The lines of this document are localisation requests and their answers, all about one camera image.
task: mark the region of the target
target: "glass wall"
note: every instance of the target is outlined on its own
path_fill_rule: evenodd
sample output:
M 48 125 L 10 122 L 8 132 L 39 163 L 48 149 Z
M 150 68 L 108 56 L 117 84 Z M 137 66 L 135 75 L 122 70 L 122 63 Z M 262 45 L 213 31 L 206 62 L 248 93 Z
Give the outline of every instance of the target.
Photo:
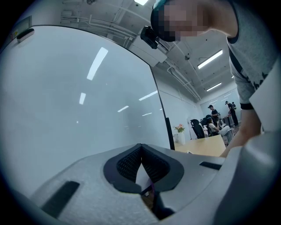
M 234 102 L 236 105 L 236 116 L 238 121 L 241 120 L 241 108 L 240 108 L 240 103 L 239 103 L 239 95 L 237 92 L 237 88 L 226 92 L 217 98 L 214 98 L 210 101 L 202 103 L 201 109 L 203 112 L 203 116 L 211 114 L 211 110 L 208 108 L 209 105 L 213 105 L 214 108 L 220 113 L 221 118 L 224 118 L 225 116 L 228 115 L 228 106 L 225 104 L 225 101 L 229 101 L 230 103 Z

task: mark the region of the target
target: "gray t-shirt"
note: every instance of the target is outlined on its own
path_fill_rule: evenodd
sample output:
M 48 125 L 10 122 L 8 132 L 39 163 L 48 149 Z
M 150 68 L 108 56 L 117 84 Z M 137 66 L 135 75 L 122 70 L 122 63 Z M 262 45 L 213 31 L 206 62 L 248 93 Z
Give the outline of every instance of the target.
M 249 98 L 272 69 L 278 49 L 263 20 L 249 9 L 231 3 L 238 22 L 238 33 L 227 38 L 230 68 L 237 84 L 241 109 L 252 109 Z

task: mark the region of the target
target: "security camera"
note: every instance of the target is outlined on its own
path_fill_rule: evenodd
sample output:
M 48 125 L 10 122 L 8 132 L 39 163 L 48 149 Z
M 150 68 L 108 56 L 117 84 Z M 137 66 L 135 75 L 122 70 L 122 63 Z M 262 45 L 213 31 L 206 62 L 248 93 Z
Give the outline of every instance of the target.
M 145 26 L 141 33 L 140 38 L 144 40 L 151 48 L 157 49 L 159 45 L 159 37 L 155 34 L 150 26 Z

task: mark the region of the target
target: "hair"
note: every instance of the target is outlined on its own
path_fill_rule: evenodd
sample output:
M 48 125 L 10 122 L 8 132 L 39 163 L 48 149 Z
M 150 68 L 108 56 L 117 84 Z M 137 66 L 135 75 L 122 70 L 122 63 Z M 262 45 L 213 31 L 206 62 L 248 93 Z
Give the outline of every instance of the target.
M 208 117 L 208 118 L 207 118 L 207 123 L 208 123 L 208 124 L 209 124 L 209 123 L 212 123 L 212 121 L 213 121 L 213 120 L 212 120 L 211 117 Z

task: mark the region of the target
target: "seated person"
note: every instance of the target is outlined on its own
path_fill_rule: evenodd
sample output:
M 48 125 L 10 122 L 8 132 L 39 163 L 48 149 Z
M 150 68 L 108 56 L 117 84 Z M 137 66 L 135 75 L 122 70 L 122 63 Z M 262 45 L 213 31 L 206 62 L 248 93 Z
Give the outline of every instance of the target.
M 207 119 L 207 123 L 209 128 L 212 130 L 212 132 L 216 132 L 218 134 L 220 134 L 221 136 L 226 136 L 227 137 L 227 142 L 230 143 L 233 135 L 231 132 L 231 128 L 229 126 L 225 126 L 224 128 L 222 128 L 221 130 L 219 129 L 219 125 L 217 125 L 217 127 L 214 125 L 213 120 L 211 117 L 209 117 Z

